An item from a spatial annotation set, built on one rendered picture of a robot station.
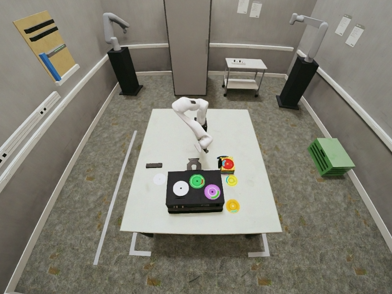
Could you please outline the white disc with centre hole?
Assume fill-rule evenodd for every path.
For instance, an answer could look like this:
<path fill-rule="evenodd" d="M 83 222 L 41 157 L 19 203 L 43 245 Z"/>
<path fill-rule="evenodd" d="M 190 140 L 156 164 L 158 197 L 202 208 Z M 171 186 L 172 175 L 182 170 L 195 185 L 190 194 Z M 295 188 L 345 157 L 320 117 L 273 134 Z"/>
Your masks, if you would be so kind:
<path fill-rule="evenodd" d="M 160 180 L 159 180 L 159 178 L 160 178 Z M 162 185 L 162 184 L 165 182 L 165 180 L 166 180 L 165 175 L 164 175 L 164 174 L 161 174 L 161 173 L 155 175 L 155 176 L 154 176 L 154 179 L 153 179 L 153 181 L 154 181 L 154 183 L 155 183 L 156 185 Z"/>
<path fill-rule="evenodd" d="M 179 196 L 185 195 L 188 192 L 188 189 L 189 189 L 188 184 L 184 181 L 177 182 L 173 187 L 174 193 Z"/>

